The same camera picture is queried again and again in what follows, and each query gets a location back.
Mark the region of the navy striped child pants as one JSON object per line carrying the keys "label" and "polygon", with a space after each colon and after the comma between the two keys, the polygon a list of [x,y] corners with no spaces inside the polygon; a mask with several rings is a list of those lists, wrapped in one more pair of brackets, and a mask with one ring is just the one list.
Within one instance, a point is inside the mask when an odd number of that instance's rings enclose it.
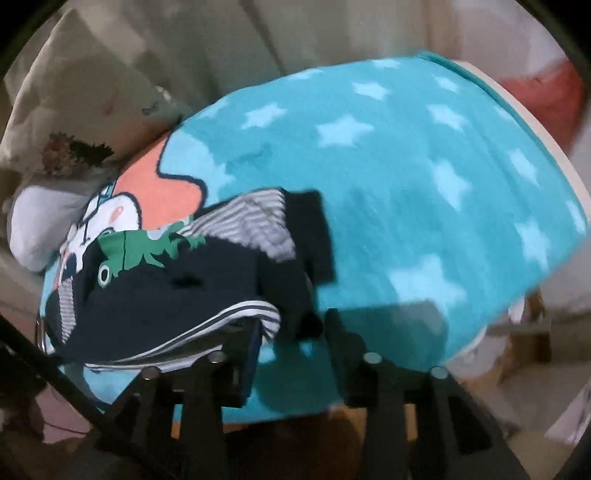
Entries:
{"label": "navy striped child pants", "polygon": [[255,190],[155,230],[81,227],[44,320],[61,358],[99,369],[204,353],[252,321],[299,342],[322,334],[315,287],[334,277],[320,192]]}

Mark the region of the turquoise star fleece blanket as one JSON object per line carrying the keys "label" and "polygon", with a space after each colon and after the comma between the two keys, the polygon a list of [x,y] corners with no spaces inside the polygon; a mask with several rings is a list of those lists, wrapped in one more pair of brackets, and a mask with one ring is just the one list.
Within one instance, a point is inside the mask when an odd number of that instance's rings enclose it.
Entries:
{"label": "turquoise star fleece blanket", "polygon": [[[454,357],[588,231],[590,198],[563,151],[482,73],[432,53],[312,68],[221,98],[91,198],[45,277],[42,346],[59,356],[45,307],[81,227],[155,230],[263,189],[320,192],[335,277],[315,287],[318,317],[338,310],[416,370]],[[121,368],[62,359],[108,404],[141,368],[177,370],[219,347]],[[337,399],[321,335],[263,341],[249,401],[223,418],[318,413]]]}

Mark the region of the white small pillow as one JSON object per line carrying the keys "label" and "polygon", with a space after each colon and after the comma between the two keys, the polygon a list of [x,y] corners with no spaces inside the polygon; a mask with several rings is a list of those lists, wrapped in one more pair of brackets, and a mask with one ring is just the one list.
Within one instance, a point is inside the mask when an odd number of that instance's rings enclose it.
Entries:
{"label": "white small pillow", "polygon": [[18,263],[35,273],[44,270],[90,199],[113,177],[110,172],[73,179],[33,175],[24,181],[7,221],[9,249]]}

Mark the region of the beige butterfly print pillow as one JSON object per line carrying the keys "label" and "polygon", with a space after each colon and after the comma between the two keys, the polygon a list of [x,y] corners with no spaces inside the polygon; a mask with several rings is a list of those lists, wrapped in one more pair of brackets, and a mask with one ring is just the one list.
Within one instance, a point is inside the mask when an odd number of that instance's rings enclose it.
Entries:
{"label": "beige butterfly print pillow", "polygon": [[1,141],[1,166],[53,177],[108,169],[186,113],[185,105],[123,63],[70,10],[16,95]]}

